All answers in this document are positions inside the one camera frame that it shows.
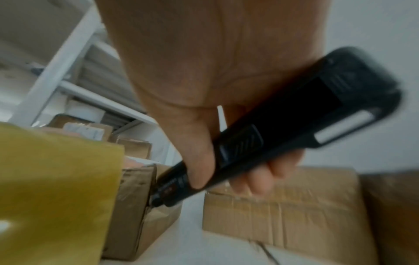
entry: hand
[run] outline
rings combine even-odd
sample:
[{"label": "hand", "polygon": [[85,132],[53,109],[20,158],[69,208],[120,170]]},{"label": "hand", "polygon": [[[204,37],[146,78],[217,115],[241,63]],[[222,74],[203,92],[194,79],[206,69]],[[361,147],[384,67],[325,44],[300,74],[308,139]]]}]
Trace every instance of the hand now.
[{"label": "hand", "polygon": [[[185,162],[194,188],[211,178],[217,106],[232,124],[312,65],[330,0],[98,0],[141,103]],[[280,123],[272,114],[272,123]],[[230,181],[264,194],[292,172],[295,150]]]}]

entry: white table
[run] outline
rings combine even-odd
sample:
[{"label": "white table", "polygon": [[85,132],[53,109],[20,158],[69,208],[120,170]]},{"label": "white table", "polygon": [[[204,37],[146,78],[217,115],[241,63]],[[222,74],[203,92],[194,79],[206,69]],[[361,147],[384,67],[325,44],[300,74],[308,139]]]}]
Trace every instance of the white table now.
[{"label": "white table", "polygon": [[[102,260],[100,265],[272,265],[263,250],[245,240],[202,230],[204,194],[184,201],[182,214],[135,262]],[[320,265],[287,251],[266,246],[281,265]]]}]

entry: black utility knife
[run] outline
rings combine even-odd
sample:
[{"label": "black utility knife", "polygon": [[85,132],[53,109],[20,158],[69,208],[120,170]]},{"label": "black utility knife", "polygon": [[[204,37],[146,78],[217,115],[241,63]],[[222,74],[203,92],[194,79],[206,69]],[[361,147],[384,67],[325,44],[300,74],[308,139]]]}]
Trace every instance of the black utility knife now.
[{"label": "black utility knife", "polygon": [[[158,179],[150,206],[173,206],[290,150],[330,144],[387,117],[401,98],[399,83],[366,52],[337,49],[213,141],[216,170],[204,188],[191,188],[180,162]],[[324,138],[328,128],[359,113],[369,118]]]}]

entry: shelving unit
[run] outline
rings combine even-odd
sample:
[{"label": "shelving unit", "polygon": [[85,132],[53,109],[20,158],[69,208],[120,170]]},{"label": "shelving unit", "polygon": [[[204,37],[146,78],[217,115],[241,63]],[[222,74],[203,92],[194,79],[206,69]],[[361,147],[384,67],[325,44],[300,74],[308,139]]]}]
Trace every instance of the shelving unit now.
[{"label": "shelving unit", "polygon": [[21,127],[31,126],[56,93],[114,115],[113,119],[120,125],[114,134],[152,143],[150,160],[132,159],[144,164],[173,164],[176,149],[156,120],[148,116],[137,101],[95,5],[86,11],[41,71],[9,122]]}]

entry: yellow object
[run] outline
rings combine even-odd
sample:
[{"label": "yellow object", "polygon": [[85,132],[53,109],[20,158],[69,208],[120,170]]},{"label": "yellow object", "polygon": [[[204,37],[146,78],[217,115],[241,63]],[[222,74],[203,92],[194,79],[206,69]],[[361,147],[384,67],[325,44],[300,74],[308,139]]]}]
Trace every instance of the yellow object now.
[{"label": "yellow object", "polygon": [[0,123],[0,263],[96,265],[124,149]]}]

